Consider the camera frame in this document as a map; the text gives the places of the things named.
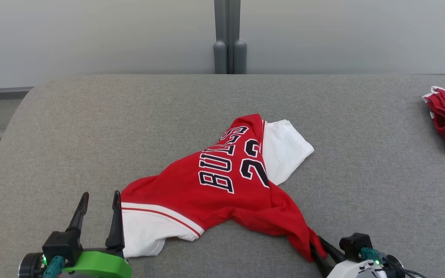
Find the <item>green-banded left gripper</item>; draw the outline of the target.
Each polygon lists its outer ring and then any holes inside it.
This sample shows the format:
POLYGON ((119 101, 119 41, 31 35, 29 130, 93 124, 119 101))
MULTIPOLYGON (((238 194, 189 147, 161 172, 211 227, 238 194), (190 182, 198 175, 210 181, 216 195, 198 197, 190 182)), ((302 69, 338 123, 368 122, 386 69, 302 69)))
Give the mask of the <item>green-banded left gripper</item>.
MULTIPOLYGON (((68 230, 81 231, 88 211, 89 192, 84 192, 69 223, 68 230)), ((124 257, 125 236, 121 195, 113 194, 113 217, 106 248, 43 247, 28 253, 19 266, 20 278, 58 278, 62 273, 79 273, 94 278, 130 278, 132 268, 124 257)))

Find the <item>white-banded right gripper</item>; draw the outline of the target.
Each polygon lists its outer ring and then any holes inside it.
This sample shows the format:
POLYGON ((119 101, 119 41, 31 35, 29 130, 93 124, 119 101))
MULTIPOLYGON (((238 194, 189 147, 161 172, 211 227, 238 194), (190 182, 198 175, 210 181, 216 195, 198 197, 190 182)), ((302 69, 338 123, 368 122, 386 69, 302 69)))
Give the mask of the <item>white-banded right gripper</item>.
POLYGON ((315 247, 311 256, 323 278, 404 278, 402 264, 390 255, 381 254, 374 260, 362 262, 346 261, 345 255, 319 236, 327 257, 321 257, 315 247))

